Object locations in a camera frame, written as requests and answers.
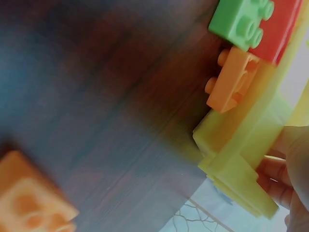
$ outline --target block stud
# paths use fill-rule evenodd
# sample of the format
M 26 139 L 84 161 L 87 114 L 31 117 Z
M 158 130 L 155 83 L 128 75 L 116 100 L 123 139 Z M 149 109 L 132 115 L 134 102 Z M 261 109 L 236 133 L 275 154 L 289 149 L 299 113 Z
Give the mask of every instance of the block stud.
M 0 224 L 0 232 L 9 232 L 4 225 Z
M 13 209 L 26 228 L 33 230 L 43 224 L 41 207 L 33 195 L 18 196 L 14 201 Z
M 221 67 L 224 66 L 226 60 L 227 60 L 227 57 L 228 57 L 228 54 L 230 53 L 230 51 L 228 49 L 224 49 L 219 57 L 218 57 L 218 65 L 220 65 Z
M 241 36 L 244 40 L 248 41 L 253 37 L 257 28 L 258 26 L 256 23 L 250 17 L 244 15 L 238 22 L 236 32 L 238 36 Z
M 260 42 L 262 41 L 263 38 L 263 30 L 258 28 L 256 29 L 254 35 L 250 39 L 250 47 L 251 48 L 256 48 Z
M 76 226 L 66 221 L 60 214 L 52 215 L 47 226 L 47 232 L 75 232 L 75 230 Z
M 259 15 L 264 20 L 269 20 L 272 14 L 274 13 L 275 3 L 273 1 L 268 1 L 266 5 L 259 10 Z
M 256 3 L 259 7 L 264 7 L 268 3 L 269 0 L 251 0 L 251 2 Z
M 209 79 L 205 86 L 205 93 L 211 94 L 214 86 L 216 85 L 216 82 L 217 82 L 217 77 L 212 77 L 211 79 Z

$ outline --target green building block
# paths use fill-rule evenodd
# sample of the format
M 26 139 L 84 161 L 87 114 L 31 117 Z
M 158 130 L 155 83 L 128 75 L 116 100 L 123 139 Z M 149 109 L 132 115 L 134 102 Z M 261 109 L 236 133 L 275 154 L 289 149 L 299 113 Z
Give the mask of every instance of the green building block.
M 270 0 L 220 0 L 209 30 L 248 51 L 260 44 L 260 23 L 270 19 L 274 7 Z

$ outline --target yellow building block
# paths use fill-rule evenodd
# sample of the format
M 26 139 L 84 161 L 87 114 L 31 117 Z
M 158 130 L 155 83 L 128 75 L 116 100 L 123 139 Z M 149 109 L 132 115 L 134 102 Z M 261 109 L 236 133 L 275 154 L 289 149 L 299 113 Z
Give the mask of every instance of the yellow building block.
M 279 66 L 261 62 L 243 101 L 224 114 L 211 111 L 193 134 L 205 156 L 199 167 L 224 194 L 256 217 L 271 218 L 278 206 L 256 182 L 255 169 L 293 111 L 301 114 L 297 103 L 303 104 L 299 99 L 309 78 L 308 2 Z

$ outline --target finger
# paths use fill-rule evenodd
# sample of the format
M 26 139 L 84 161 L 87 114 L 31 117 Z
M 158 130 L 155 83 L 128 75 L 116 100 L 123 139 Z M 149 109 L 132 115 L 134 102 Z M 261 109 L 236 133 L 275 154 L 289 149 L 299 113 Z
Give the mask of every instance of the finger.
M 277 158 L 280 158 L 280 159 L 284 159 L 286 158 L 286 155 L 280 151 L 277 151 L 273 148 L 271 148 L 269 151 L 268 151 L 268 156 L 272 156 L 272 157 L 277 157 Z
M 292 187 L 285 160 L 265 157 L 257 168 L 257 171 Z
M 278 204 L 290 209 L 293 189 L 285 184 L 273 181 L 264 175 L 258 178 L 258 184 Z
M 289 222 L 290 222 L 290 215 L 288 214 L 285 219 L 284 219 L 286 227 L 289 227 Z
M 284 127 L 273 149 L 286 156 L 309 149 L 309 127 Z

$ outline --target wood grain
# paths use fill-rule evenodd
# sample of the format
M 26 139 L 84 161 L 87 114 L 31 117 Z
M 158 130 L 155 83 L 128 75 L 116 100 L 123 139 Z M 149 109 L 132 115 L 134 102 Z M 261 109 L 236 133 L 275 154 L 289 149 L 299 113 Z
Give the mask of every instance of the wood grain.
M 192 130 L 218 0 L 0 0 L 0 128 L 81 211 L 157 232 L 205 179 Z

